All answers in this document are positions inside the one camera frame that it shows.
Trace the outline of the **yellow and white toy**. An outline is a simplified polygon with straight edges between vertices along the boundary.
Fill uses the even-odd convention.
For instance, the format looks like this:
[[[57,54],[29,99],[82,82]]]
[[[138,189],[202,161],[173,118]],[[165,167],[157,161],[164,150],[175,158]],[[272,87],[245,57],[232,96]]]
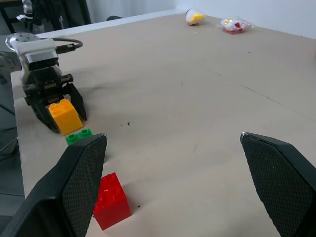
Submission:
[[[205,14],[195,8],[190,8],[185,14],[188,25],[196,25],[205,19]]]

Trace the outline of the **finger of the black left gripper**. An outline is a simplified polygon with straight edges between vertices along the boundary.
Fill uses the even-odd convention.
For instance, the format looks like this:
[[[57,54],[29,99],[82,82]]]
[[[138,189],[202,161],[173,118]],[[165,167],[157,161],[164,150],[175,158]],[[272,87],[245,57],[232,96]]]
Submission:
[[[31,105],[36,117],[52,132],[59,134],[59,128],[55,124],[45,104],[32,104]]]
[[[74,106],[75,110],[79,114],[79,116],[84,120],[87,121],[87,114],[84,107],[84,102],[81,94],[75,88],[73,84],[67,84],[64,86],[65,94],[68,94],[71,99],[71,103]]]

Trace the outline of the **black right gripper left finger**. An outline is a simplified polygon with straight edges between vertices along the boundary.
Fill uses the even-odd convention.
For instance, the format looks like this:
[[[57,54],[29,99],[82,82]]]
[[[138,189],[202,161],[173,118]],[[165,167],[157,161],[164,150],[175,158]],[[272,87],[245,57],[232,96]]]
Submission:
[[[106,147],[105,133],[68,146],[0,231],[0,237],[85,237]]]

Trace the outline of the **yellow toy brick cube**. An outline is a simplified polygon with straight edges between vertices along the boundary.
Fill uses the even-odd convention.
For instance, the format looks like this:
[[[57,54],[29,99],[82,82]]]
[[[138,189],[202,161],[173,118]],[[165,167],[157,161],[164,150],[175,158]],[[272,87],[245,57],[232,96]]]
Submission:
[[[68,99],[49,105],[48,110],[63,135],[70,134],[83,127],[77,111]]]

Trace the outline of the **green toy brick cube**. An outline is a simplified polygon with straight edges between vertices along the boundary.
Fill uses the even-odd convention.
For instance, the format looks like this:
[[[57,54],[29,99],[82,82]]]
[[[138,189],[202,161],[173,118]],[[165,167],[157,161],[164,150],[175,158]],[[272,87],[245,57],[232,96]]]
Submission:
[[[93,134],[92,134],[90,129],[83,129],[79,133],[75,133],[75,134],[71,134],[71,135],[67,136],[66,142],[69,146],[69,145],[76,143],[78,140],[81,140],[81,139],[86,138],[86,137],[90,137],[92,135]]]

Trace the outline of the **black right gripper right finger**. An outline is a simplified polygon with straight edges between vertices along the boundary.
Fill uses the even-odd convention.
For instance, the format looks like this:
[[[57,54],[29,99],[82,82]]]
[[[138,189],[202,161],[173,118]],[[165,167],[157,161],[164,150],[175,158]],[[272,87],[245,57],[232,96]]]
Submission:
[[[251,177],[281,237],[316,237],[316,167],[293,145],[263,135],[240,136]]]

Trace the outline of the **clear bag of toy bricks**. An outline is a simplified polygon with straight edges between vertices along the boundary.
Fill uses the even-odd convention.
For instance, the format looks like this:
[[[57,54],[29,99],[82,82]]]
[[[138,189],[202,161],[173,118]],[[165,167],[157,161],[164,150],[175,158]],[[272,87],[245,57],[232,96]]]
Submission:
[[[217,25],[219,29],[230,35],[236,35],[243,33],[245,31],[252,30],[255,26],[254,24],[246,21],[244,19],[233,17],[222,19]]]

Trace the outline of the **red toy brick cube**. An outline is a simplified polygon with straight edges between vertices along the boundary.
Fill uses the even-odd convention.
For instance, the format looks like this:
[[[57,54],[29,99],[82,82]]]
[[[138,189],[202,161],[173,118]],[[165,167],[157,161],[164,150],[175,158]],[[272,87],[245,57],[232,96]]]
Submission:
[[[131,215],[132,211],[127,196],[116,173],[102,177],[93,210],[93,216],[101,230],[105,230]]]

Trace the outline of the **black metal desk frame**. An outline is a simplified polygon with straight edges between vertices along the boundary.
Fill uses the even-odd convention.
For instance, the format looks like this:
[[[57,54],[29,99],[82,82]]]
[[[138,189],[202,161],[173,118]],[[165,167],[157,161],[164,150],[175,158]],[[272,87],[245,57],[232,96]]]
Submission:
[[[87,0],[0,0],[0,35],[91,24]]]

